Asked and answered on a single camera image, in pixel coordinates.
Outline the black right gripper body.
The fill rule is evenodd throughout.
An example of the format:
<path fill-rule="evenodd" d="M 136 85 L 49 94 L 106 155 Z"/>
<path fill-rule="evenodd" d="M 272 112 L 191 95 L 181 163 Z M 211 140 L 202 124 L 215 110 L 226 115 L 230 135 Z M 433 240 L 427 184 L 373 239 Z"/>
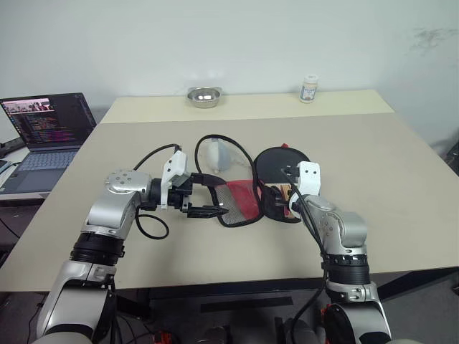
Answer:
<path fill-rule="evenodd" d="M 274 215 L 275 216 L 294 216 L 290 210 L 290 194 L 292 191 L 290 184 L 273 184 L 274 193 Z"/>

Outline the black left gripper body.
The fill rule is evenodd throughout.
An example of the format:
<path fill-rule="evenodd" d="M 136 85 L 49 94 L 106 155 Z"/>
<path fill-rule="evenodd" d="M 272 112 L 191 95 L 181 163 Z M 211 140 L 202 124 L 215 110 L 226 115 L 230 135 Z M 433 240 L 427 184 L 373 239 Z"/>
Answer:
<path fill-rule="evenodd" d="M 190 175 L 185 179 L 182 185 L 172 186 L 168 190 L 168 201 L 167 204 L 172 206 L 174 209 L 191 216 L 192 204 L 190 197 L 193 191 L 194 176 Z"/>

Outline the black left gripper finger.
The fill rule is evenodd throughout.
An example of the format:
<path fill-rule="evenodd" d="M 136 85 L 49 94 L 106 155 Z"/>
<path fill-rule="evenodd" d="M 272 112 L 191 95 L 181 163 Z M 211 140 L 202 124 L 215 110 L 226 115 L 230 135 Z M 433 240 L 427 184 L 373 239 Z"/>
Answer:
<path fill-rule="evenodd" d="M 200 184 L 202 186 L 220 186 L 226 184 L 224 179 L 207 173 L 192 173 L 191 179 L 193 184 Z"/>
<path fill-rule="evenodd" d="M 225 215 L 229 210 L 221 206 L 192 206 L 189 204 L 187 209 L 188 218 L 213 218 Z"/>

